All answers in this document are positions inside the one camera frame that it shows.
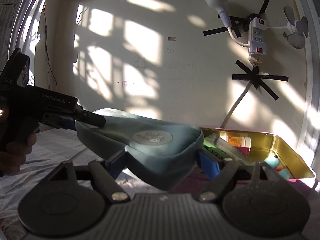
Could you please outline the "person's left hand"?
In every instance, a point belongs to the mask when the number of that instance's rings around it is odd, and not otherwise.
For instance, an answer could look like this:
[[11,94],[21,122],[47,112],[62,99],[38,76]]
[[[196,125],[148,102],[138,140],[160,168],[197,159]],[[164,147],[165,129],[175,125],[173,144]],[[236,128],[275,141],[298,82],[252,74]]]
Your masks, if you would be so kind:
[[32,152],[36,141],[36,134],[33,133],[29,135],[26,143],[9,143],[5,150],[1,151],[1,174],[16,175],[25,164],[26,157]]

